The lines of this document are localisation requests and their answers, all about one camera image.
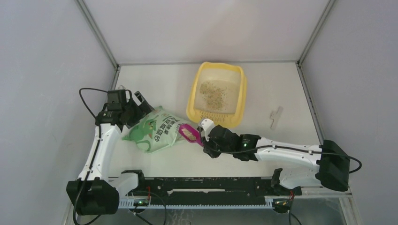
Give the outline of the green cat litter bag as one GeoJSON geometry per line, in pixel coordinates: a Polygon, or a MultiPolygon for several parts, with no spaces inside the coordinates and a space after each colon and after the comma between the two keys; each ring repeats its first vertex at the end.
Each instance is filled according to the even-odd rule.
{"type": "Polygon", "coordinates": [[[179,133],[182,124],[193,123],[158,106],[132,127],[122,140],[134,142],[144,153],[153,153],[185,141],[179,133]]]}

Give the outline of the pink plastic litter scoop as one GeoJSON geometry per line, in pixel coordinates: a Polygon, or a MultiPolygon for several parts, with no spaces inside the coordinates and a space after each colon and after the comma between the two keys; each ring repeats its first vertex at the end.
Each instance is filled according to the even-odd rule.
{"type": "Polygon", "coordinates": [[[189,143],[196,143],[199,146],[203,147],[199,131],[192,127],[190,124],[180,125],[178,132],[189,143]]]}

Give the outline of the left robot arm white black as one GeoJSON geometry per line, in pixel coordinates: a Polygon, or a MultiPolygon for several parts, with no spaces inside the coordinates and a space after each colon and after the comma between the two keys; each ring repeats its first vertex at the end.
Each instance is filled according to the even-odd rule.
{"type": "Polygon", "coordinates": [[[119,201],[129,192],[142,195],[147,188],[141,170],[126,170],[115,180],[109,179],[111,157],[124,127],[138,124],[154,108],[139,91],[108,90],[107,102],[94,114],[95,136],[87,161],[78,178],[69,181],[66,191],[74,215],[115,214],[119,201]]]}

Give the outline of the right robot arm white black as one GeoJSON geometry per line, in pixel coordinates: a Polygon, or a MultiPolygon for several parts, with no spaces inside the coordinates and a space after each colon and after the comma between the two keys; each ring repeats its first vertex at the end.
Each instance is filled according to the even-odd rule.
{"type": "Polygon", "coordinates": [[[339,192],[349,188],[353,157],[332,140],[324,140],[320,145],[283,143],[259,135],[238,135],[209,120],[201,122],[198,130],[203,151],[211,158],[229,154],[245,162],[281,161],[298,165],[295,169],[274,170],[271,188],[277,195],[302,186],[323,186],[339,192]]]}

